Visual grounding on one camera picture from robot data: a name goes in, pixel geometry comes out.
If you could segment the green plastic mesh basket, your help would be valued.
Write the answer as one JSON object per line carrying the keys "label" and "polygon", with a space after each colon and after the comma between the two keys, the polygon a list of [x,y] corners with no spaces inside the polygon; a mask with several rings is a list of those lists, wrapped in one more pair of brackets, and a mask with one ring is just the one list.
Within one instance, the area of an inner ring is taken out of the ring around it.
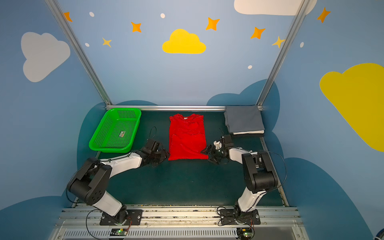
{"label": "green plastic mesh basket", "polygon": [[108,110],[100,121],[89,148],[103,153],[128,153],[133,146],[142,112],[136,108]]}

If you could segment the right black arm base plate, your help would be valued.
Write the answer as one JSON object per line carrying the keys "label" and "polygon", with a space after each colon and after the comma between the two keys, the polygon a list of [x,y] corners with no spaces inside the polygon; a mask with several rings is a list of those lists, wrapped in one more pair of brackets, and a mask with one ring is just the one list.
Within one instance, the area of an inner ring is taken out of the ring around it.
{"label": "right black arm base plate", "polygon": [[226,225],[260,225],[261,219],[257,210],[241,212],[237,209],[220,209],[218,226]]}

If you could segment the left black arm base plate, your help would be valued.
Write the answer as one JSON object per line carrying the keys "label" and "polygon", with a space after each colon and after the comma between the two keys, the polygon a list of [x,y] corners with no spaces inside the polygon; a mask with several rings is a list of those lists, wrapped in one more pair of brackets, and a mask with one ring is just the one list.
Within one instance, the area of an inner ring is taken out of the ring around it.
{"label": "left black arm base plate", "polygon": [[115,216],[102,212],[100,226],[138,226],[142,219],[142,210],[120,210]]}

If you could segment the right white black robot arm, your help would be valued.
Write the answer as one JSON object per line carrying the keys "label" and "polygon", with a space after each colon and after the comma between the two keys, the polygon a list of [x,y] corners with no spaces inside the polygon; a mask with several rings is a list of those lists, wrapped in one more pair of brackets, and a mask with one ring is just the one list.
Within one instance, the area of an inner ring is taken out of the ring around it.
{"label": "right white black robot arm", "polygon": [[247,151],[241,148],[225,148],[222,144],[209,145],[201,151],[209,157],[209,161],[219,164],[221,159],[242,164],[246,188],[237,200],[233,209],[219,207],[219,226],[260,224],[259,212],[256,208],[262,197],[279,185],[274,175],[273,163],[265,153]]}

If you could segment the red t shirt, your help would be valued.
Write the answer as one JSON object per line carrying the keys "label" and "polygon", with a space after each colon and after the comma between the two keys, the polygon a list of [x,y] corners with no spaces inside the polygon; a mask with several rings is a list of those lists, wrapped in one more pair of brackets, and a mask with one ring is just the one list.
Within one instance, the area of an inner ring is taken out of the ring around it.
{"label": "red t shirt", "polygon": [[169,119],[169,161],[207,160],[209,157],[202,154],[207,147],[204,116],[176,114]]}

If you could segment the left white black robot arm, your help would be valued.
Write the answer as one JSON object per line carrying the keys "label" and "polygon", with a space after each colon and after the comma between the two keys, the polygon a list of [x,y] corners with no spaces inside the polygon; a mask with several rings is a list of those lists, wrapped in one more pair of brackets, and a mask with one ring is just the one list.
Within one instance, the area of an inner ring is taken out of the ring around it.
{"label": "left white black robot arm", "polygon": [[140,150],[111,159],[88,158],[71,177],[67,191],[80,201],[102,211],[101,225],[124,226],[132,224],[127,207],[107,192],[112,177],[146,165],[157,166],[168,159],[170,153],[160,142],[149,139]]}

